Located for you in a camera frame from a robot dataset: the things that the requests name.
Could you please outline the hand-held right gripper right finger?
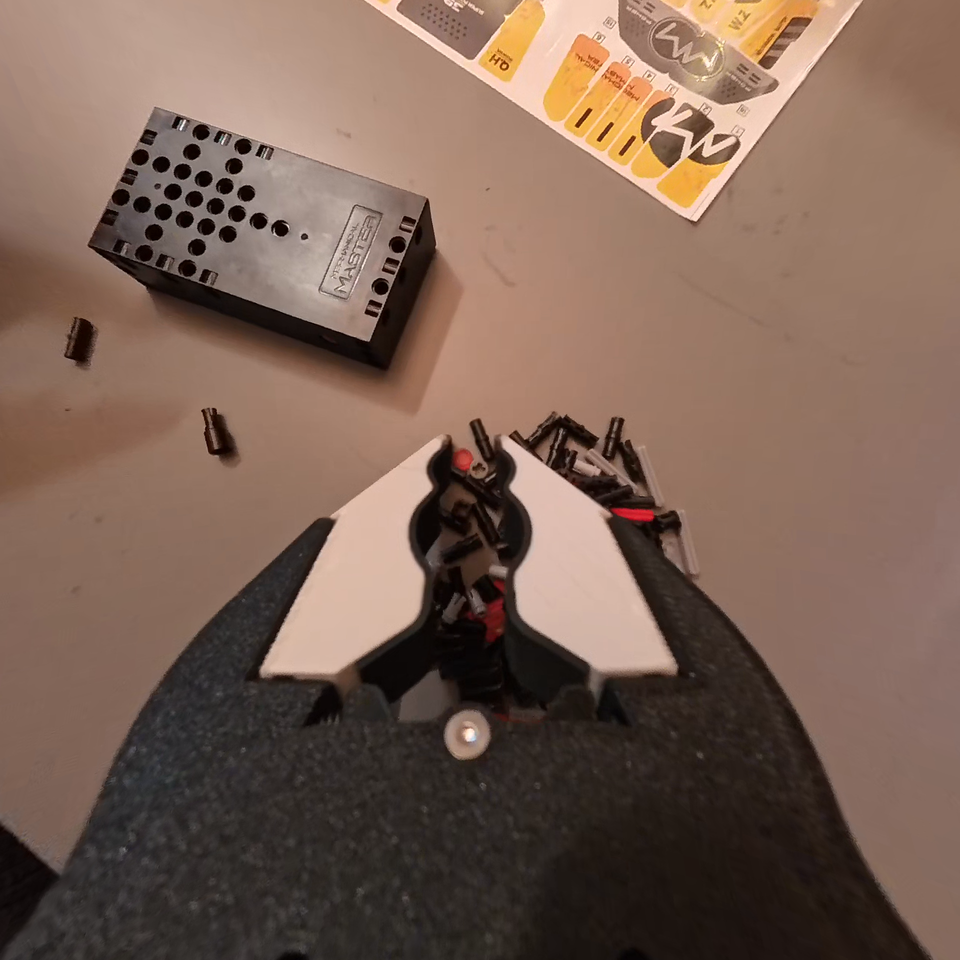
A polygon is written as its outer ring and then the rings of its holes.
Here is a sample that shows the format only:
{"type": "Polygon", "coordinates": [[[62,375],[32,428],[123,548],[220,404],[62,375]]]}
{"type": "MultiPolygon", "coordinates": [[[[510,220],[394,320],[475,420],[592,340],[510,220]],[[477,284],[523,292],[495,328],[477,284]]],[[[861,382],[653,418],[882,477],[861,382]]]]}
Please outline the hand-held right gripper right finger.
{"type": "Polygon", "coordinates": [[[517,442],[502,436],[496,446],[514,551],[506,654],[520,685],[533,694],[571,686],[602,694],[610,680],[678,677],[621,547],[630,525],[517,442]]]}

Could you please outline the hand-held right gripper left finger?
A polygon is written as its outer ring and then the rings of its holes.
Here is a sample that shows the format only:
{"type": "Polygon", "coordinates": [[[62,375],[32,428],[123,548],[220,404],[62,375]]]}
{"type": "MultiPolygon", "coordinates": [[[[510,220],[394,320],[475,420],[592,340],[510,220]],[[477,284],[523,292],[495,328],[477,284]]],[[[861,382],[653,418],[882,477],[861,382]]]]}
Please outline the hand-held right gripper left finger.
{"type": "Polygon", "coordinates": [[[415,628],[429,600],[429,566],[414,519],[439,490],[430,468],[452,448],[448,435],[429,440],[332,516],[259,668],[261,680],[323,682],[349,693],[391,642],[415,628]]]}

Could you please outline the pile of small plastic pins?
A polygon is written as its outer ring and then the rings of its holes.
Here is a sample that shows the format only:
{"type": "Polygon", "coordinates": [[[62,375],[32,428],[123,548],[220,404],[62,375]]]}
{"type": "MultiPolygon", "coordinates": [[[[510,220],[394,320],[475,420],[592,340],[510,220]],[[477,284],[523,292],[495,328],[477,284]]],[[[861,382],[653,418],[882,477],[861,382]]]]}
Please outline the pile of small plastic pins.
{"type": "Polygon", "coordinates": [[[616,688],[632,682],[671,683],[687,678],[690,667],[656,619],[652,588],[640,582],[629,549],[652,546],[660,557],[678,562],[683,574],[699,572],[684,511],[668,510],[644,448],[622,436],[624,421],[614,416],[605,436],[558,412],[547,415],[531,435],[514,430],[495,436],[484,419],[470,422],[468,448],[455,446],[448,469],[450,491],[439,506],[442,539],[436,554],[436,674],[451,688],[452,702],[492,711],[506,722],[538,722],[550,714],[586,715],[614,724],[621,708],[616,688]],[[507,580],[514,551],[509,544],[508,508],[498,468],[499,437],[520,444],[632,530],[621,547],[628,557],[656,623],[679,666],[679,676],[610,680],[602,694],[571,686],[558,694],[533,694],[511,672],[506,654],[507,580]]]}

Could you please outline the black perforated plastic block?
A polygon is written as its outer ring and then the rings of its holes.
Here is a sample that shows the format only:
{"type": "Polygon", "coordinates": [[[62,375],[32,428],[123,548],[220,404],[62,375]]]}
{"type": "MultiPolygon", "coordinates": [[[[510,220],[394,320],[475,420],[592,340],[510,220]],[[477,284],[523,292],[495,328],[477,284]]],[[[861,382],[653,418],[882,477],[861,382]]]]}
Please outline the black perforated plastic block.
{"type": "Polygon", "coordinates": [[[389,370],[429,199],[156,108],[88,246],[144,287],[389,370]]]}

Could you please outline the yellow grey sticker sheet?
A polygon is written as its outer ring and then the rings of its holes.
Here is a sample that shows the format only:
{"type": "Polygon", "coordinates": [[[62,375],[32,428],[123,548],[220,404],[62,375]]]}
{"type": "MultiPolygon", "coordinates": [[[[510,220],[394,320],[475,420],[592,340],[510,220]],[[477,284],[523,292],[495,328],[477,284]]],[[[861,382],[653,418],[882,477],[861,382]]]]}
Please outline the yellow grey sticker sheet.
{"type": "Polygon", "coordinates": [[[374,2],[696,222],[859,2],[374,2]]]}

